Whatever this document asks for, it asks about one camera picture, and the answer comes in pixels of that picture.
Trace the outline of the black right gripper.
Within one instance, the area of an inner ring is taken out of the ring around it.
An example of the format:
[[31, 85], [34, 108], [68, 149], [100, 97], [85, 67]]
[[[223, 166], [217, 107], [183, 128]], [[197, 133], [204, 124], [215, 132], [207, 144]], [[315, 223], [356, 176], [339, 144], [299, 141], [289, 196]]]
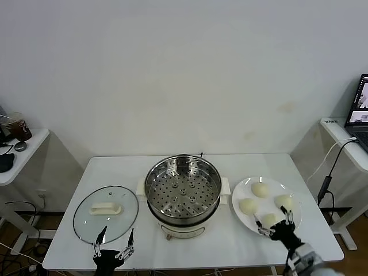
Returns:
[[293, 219], [293, 212], [286, 209], [283, 205], [280, 206], [280, 210], [285, 215], [285, 220], [273, 225], [271, 229], [265, 228], [256, 214], [253, 214], [258, 232], [261, 235], [269, 236], [273, 241], [280, 241], [287, 250], [295, 250], [302, 245], [302, 241], [294, 234], [296, 226]]

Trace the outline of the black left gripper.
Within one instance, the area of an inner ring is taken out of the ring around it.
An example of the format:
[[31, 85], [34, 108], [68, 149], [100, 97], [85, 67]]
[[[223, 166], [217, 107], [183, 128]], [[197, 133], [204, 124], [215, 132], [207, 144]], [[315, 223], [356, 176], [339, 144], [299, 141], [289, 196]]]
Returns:
[[91, 244], [94, 250], [93, 261], [97, 266], [94, 274], [95, 276], [112, 276], [114, 270], [122, 266], [124, 264], [124, 261], [127, 260], [134, 253], [133, 228], [130, 232], [127, 245], [123, 250], [101, 250], [100, 245], [104, 243], [107, 227], [108, 226], [106, 225], [103, 230], [98, 234], [95, 242]]

